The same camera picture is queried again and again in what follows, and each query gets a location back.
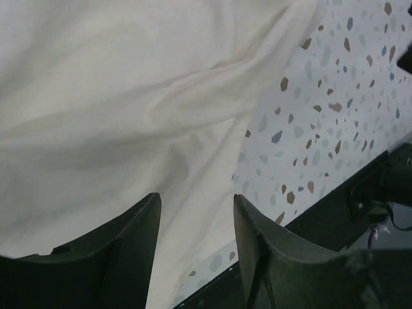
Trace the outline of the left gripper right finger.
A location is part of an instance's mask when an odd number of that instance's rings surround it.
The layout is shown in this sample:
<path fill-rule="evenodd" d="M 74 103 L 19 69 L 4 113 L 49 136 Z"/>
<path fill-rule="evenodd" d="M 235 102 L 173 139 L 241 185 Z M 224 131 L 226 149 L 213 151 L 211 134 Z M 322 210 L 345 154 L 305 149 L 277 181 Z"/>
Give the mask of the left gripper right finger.
<path fill-rule="evenodd" d="M 411 308 L 411 250 L 339 253 L 299 237 L 234 196 L 247 308 Z"/>

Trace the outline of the white t shirt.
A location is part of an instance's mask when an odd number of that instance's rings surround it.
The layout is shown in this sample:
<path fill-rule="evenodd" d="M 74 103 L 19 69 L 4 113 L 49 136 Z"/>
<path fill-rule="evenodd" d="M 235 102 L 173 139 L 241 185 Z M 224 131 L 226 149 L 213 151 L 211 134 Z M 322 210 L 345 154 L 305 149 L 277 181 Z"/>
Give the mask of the white t shirt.
<path fill-rule="evenodd" d="M 45 254 L 150 192 L 149 308 L 234 239 L 252 112 L 323 1 L 2 1 L 1 253 Z"/>

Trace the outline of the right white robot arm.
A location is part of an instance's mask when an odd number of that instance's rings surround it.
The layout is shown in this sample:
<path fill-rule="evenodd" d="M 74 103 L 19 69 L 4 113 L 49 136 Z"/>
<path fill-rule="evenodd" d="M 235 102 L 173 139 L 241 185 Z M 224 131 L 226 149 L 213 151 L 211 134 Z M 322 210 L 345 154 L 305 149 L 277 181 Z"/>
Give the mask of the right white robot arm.
<path fill-rule="evenodd" d="M 397 61 L 397 66 L 409 74 L 412 74 L 412 44 L 410 44 L 407 50 L 400 56 Z"/>

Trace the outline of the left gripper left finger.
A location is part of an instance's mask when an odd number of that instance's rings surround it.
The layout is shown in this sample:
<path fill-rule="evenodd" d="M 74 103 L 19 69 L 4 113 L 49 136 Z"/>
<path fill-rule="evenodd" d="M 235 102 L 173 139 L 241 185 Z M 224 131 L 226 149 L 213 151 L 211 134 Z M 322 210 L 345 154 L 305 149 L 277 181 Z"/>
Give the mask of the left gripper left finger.
<path fill-rule="evenodd" d="M 161 215 L 148 194 L 51 254 L 1 258 L 1 308 L 145 308 Z"/>

